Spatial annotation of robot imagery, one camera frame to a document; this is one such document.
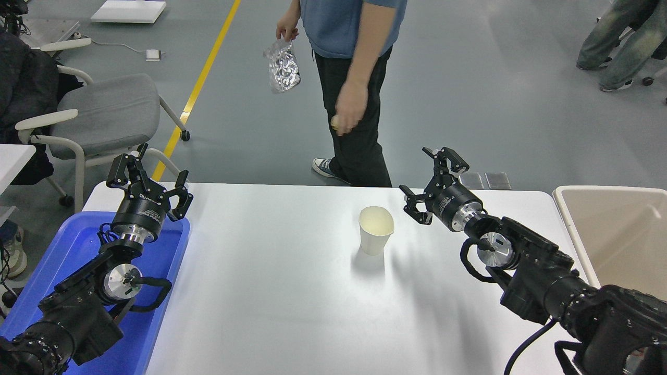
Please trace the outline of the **person's right hand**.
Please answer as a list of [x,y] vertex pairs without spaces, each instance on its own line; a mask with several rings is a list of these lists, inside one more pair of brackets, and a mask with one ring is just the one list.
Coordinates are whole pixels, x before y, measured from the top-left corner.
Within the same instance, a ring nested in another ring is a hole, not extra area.
[[293,41],[299,35],[299,30],[297,28],[298,22],[300,19],[300,14],[292,12],[286,12],[283,16],[277,21],[275,36],[277,40],[284,40],[287,42]]

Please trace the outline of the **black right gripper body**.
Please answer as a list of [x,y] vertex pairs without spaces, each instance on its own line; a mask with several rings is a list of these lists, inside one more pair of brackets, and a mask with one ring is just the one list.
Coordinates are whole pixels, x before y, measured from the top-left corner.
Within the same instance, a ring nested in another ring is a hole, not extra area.
[[452,231],[463,231],[474,216],[482,212],[481,200],[460,183],[428,185],[428,211]]

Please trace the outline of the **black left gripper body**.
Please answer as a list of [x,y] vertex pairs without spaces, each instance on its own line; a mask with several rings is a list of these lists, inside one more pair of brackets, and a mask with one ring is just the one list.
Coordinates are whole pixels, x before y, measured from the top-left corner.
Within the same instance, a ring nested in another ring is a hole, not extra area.
[[123,199],[115,214],[115,230],[121,226],[138,226],[147,231],[160,231],[164,225],[169,205],[164,205],[160,195],[166,192],[162,186],[144,188],[134,184],[120,188]]

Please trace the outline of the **person's left hand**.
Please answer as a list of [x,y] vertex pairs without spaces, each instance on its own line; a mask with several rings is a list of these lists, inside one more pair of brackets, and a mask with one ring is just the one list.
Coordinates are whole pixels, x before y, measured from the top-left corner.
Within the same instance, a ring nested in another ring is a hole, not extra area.
[[367,107],[367,82],[348,79],[341,87],[336,101],[336,134],[342,137],[362,121]]

